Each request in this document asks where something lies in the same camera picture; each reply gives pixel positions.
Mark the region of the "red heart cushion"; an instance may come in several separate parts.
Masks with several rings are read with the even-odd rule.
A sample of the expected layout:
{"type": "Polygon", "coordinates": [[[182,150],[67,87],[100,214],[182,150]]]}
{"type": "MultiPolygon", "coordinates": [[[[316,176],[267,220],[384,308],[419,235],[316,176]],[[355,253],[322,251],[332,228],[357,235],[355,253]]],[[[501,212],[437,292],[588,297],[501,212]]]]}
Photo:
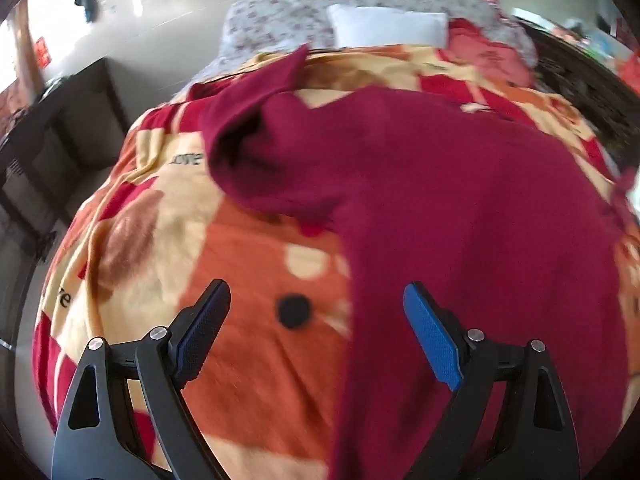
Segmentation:
{"type": "Polygon", "coordinates": [[[470,64],[488,79],[518,87],[531,87],[534,83],[532,72],[517,50],[489,40],[465,18],[449,22],[447,51],[449,61],[470,64]]]}

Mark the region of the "floral grey quilt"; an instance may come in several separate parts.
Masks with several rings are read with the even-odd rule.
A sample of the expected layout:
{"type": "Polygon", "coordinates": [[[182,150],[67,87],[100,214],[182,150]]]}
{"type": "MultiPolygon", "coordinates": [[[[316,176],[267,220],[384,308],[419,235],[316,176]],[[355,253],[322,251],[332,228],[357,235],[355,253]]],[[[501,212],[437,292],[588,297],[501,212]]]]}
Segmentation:
{"type": "Polygon", "coordinates": [[[517,50],[532,75],[538,62],[533,40],[502,12],[497,0],[239,0],[224,18],[217,57],[192,80],[230,73],[258,53],[288,52],[302,44],[318,50],[343,49],[335,45],[326,15],[332,4],[446,13],[449,21],[465,18],[489,40],[517,50]]]}

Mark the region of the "red paper wall sign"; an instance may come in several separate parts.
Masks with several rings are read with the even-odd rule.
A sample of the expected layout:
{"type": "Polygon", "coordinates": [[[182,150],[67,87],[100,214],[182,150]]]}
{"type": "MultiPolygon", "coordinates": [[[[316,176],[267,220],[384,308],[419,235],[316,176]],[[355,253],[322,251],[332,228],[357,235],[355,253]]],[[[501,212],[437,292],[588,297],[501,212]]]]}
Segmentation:
{"type": "Polygon", "coordinates": [[[38,38],[34,43],[37,66],[44,70],[51,64],[51,55],[43,37],[38,38]]]}

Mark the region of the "maroon fleece garment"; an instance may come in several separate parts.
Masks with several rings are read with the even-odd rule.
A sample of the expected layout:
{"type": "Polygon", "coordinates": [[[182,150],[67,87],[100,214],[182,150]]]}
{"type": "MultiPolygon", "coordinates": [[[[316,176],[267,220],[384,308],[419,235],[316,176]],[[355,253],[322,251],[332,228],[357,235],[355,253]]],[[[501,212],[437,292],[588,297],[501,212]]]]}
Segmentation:
{"type": "Polygon", "coordinates": [[[449,403],[405,315],[412,282],[493,341],[542,341],[580,476],[610,456],[632,422],[639,234],[568,104],[415,46],[300,47],[186,98],[224,194],[340,242],[352,314],[331,478],[410,479],[449,403]]]}

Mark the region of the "dark wooden side cabinet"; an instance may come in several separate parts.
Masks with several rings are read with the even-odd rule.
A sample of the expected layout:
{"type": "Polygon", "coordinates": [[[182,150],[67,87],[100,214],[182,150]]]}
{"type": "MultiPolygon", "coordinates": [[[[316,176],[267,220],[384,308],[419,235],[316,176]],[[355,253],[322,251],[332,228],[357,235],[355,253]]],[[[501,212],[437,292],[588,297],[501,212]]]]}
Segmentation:
{"type": "Polygon", "coordinates": [[[70,199],[90,174],[115,165],[131,122],[110,58],[99,58],[48,90],[1,138],[1,219],[17,244],[44,258],[51,223],[69,226],[70,199]]]}

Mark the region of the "carved dark wooden headboard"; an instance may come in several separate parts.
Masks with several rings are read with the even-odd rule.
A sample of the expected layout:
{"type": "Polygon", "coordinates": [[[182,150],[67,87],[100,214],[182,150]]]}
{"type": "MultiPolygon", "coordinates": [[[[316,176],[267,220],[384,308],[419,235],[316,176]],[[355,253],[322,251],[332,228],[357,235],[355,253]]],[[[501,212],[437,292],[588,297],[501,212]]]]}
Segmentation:
{"type": "Polygon", "coordinates": [[[617,165],[639,165],[639,97],[612,70],[564,40],[518,20],[535,45],[538,81],[564,96],[596,127],[617,165]]]}

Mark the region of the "orange red patterned blanket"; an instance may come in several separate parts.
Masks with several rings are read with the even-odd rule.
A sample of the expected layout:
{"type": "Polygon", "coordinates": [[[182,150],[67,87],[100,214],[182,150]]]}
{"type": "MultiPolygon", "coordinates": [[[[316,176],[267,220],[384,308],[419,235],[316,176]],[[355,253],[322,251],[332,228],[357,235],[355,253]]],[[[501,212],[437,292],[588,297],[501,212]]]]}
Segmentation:
{"type": "MultiPolygon", "coordinates": [[[[32,350],[40,402],[57,427],[92,338],[139,339],[220,278],[231,289],[230,312],[184,392],[198,429],[235,479],[333,479],[352,314],[340,242],[224,194],[201,133],[181,123],[188,91],[132,125],[118,162],[80,206],[52,260],[32,350]]],[[[592,132],[593,166],[626,186],[639,234],[626,197],[634,178],[611,174],[588,122],[557,97],[592,132]]]]}

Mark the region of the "white pillow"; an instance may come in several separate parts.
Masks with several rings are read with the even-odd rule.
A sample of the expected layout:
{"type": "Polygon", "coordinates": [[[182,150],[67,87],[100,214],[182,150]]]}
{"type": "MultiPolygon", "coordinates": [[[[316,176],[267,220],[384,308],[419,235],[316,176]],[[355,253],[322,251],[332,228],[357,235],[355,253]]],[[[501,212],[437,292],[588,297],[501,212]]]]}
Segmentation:
{"type": "Polygon", "coordinates": [[[332,4],[326,15],[338,48],[426,44],[444,48],[448,44],[446,13],[414,12],[382,6],[332,4]]]}

